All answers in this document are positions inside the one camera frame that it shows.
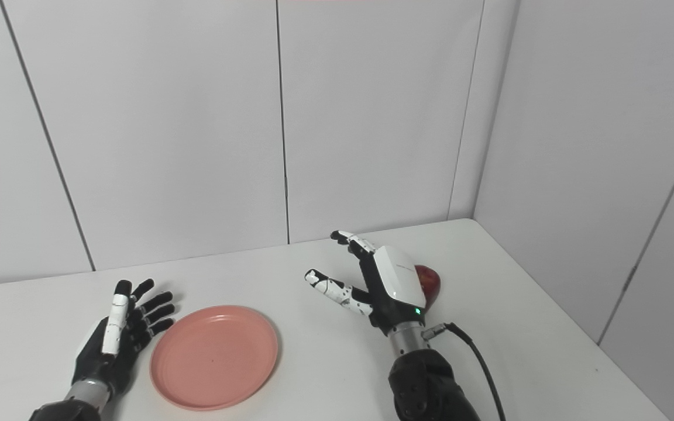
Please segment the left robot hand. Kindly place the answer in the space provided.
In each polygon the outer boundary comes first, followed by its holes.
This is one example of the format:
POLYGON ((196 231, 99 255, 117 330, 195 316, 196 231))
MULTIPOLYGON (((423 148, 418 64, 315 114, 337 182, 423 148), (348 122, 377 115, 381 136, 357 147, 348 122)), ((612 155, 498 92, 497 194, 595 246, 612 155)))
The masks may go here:
POLYGON ((143 299, 154 286, 153 279, 138 286, 126 279, 118 281, 109 314, 97 323, 78 353, 72 389, 96 386, 104 404, 126 394, 141 352, 174 324, 176 305, 171 291, 143 299))

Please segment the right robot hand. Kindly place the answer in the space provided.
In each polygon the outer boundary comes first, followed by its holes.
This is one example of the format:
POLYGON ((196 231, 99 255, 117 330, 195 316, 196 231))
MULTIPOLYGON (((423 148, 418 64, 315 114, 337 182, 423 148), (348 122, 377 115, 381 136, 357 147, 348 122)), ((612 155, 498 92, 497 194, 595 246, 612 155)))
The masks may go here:
POLYGON ((346 231, 334 231, 330 237, 357 258, 366 288, 310 269, 304 279, 311 288, 341 307, 367 316, 372 326, 385 335, 397 331, 404 323, 425 326, 427 299, 409 256, 392 246, 375 246, 346 231))

